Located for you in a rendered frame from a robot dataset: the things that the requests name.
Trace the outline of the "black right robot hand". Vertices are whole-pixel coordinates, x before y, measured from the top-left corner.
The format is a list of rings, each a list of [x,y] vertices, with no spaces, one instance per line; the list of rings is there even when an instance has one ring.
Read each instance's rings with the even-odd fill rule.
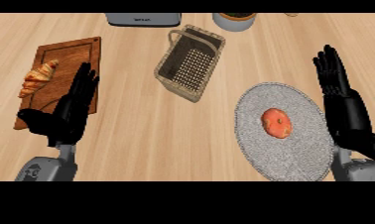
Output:
[[[344,64],[331,45],[313,58],[323,95],[326,127],[335,144],[375,160],[375,133],[365,102],[350,87]]]

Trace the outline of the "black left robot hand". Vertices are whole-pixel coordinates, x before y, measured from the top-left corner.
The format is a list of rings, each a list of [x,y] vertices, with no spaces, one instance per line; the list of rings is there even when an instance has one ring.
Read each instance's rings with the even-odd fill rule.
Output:
[[[84,62],[69,92],[62,96],[53,113],[29,108],[19,110],[18,118],[26,123],[31,133],[47,137],[49,147],[74,145],[81,139],[97,82],[91,64]]]

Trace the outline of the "orange round squash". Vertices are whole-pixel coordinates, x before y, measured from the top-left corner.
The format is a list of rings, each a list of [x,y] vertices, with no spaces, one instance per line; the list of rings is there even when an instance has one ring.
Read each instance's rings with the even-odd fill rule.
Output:
[[[261,116],[266,133],[277,139],[289,136],[292,125],[289,118],[282,110],[270,108]]]

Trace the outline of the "grey round placemat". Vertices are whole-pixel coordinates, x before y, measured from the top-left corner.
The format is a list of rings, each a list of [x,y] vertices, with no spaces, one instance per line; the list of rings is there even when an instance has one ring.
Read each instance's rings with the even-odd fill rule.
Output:
[[[264,130],[261,117],[270,108],[282,110],[291,121],[291,133],[283,139]],[[292,86],[264,82],[246,90],[235,109],[235,134],[243,156],[269,180],[325,179],[334,141],[317,105]]]

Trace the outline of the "wicker basket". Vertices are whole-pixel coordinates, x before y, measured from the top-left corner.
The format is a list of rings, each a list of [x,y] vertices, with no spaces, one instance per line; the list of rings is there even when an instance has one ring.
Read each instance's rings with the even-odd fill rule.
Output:
[[[168,43],[153,75],[170,92],[196,103],[218,63],[226,39],[186,25],[181,30],[170,31]]]

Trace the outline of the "brown wooden cutting board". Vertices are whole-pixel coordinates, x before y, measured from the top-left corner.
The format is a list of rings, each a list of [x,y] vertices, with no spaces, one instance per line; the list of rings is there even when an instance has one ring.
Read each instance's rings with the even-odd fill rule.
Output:
[[[21,99],[21,109],[32,108],[46,113],[54,111],[60,97],[69,92],[74,77],[84,62],[91,64],[94,74],[99,74],[100,37],[38,46],[28,71],[53,59],[59,61],[59,65],[52,81],[34,94]]]

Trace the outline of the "golden croissant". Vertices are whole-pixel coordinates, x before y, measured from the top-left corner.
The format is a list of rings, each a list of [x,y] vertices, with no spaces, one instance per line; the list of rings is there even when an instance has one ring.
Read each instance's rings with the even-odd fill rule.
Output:
[[[25,98],[32,95],[52,81],[54,72],[59,66],[56,59],[44,62],[35,69],[32,69],[25,77],[22,83],[22,89],[19,91],[19,98]]]

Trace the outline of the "grey appliance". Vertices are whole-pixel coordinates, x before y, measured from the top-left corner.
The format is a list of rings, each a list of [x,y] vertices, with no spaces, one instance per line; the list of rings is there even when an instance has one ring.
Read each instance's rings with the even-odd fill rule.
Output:
[[[176,27],[180,13],[105,13],[106,21],[119,27]]]

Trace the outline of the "grey plant pot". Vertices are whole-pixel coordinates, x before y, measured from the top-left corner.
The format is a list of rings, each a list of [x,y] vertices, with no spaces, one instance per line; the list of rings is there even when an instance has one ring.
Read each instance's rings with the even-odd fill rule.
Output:
[[[217,26],[230,32],[242,32],[245,31],[255,22],[257,14],[252,13],[245,17],[232,17],[224,13],[214,13],[212,20]]]

